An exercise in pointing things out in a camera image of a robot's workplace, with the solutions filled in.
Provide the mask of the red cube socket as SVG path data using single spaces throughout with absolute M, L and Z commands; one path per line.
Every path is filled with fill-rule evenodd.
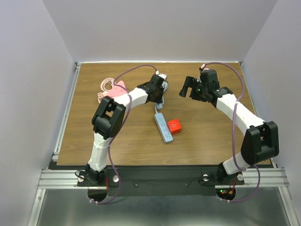
M 178 134 L 182 130 L 182 126 L 178 119 L 170 120 L 167 122 L 167 126 L 172 135 Z

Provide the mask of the blue power strip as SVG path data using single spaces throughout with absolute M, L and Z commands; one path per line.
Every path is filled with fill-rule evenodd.
M 164 143 L 171 143 L 174 139 L 168 128 L 167 122 L 162 113 L 155 113 L 154 115 L 155 122 L 158 126 L 158 129 L 161 133 Z

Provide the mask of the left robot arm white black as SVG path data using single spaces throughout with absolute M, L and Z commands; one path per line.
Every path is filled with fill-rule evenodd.
M 94 143 L 85 172 L 88 180 L 95 186 L 105 180 L 107 155 L 111 142 L 120 132 L 126 113 L 147 102 L 162 103 L 167 75 L 154 74 L 150 81 L 138 85 L 129 93 L 119 97 L 104 97 L 93 118 Z

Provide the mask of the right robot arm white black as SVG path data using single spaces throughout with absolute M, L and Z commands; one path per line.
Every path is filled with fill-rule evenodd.
M 188 89 L 191 89 L 191 99 L 211 103 L 244 135 L 240 153 L 218 165 L 216 178 L 220 183 L 226 184 L 234 174 L 278 156 L 277 124 L 259 118 L 241 104 L 229 88 L 221 87 L 215 70 L 202 70 L 198 78 L 187 76 L 179 95 L 186 97 Z

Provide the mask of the pink triangular power strip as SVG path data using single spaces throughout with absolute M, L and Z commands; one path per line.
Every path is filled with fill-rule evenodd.
M 114 85 L 111 90 L 108 91 L 107 96 L 111 98 L 119 97 L 127 93 L 126 86 L 123 81 L 119 81 L 117 85 Z

